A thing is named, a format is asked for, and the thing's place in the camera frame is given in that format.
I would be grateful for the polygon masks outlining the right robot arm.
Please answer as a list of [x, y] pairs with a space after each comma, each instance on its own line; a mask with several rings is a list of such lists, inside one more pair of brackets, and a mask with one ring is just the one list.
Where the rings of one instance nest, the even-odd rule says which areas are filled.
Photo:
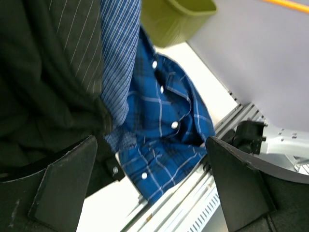
[[309, 174], [309, 133], [245, 120], [223, 133], [233, 147], [290, 171]]

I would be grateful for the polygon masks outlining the yellow hanger of blue shirt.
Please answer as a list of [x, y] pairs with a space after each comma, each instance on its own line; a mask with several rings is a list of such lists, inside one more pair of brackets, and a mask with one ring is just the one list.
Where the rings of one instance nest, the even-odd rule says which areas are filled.
[[287, 9], [295, 10], [302, 13], [309, 13], [309, 7], [307, 5], [297, 3], [290, 0], [262, 0], [267, 3], [275, 4]]

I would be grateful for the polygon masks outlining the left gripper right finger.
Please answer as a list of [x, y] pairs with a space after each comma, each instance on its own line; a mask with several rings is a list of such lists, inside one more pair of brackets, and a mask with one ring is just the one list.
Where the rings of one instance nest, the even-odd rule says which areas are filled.
[[209, 137], [206, 148], [230, 232], [307, 232], [309, 177]]

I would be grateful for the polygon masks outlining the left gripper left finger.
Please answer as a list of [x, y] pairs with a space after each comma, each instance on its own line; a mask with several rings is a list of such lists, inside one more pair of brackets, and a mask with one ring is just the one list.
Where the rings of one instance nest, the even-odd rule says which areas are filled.
[[94, 136], [0, 174], [2, 232], [77, 230], [97, 153]]

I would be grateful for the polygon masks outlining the light blue checked shirt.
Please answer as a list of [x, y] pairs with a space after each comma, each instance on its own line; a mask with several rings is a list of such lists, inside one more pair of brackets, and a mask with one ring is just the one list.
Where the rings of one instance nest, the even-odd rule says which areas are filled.
[[102, 30], [102, 93], [113, 121], [105, 137], [113, 152], [134, 145], [134, 135], [123, 128], [140, 30], [139, 0], [103, 0], [100, 3]]

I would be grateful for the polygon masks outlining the dark blue plaid shirt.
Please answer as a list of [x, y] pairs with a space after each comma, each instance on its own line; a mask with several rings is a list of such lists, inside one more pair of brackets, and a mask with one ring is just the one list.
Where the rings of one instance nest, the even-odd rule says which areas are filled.
[[155, 52], [144, 30], [121, 127], [129, 142], [119, 148], [121, 166], [150, 204], [180, 183], [206, 155], [215, 135], [210, 114], [187, 73]]

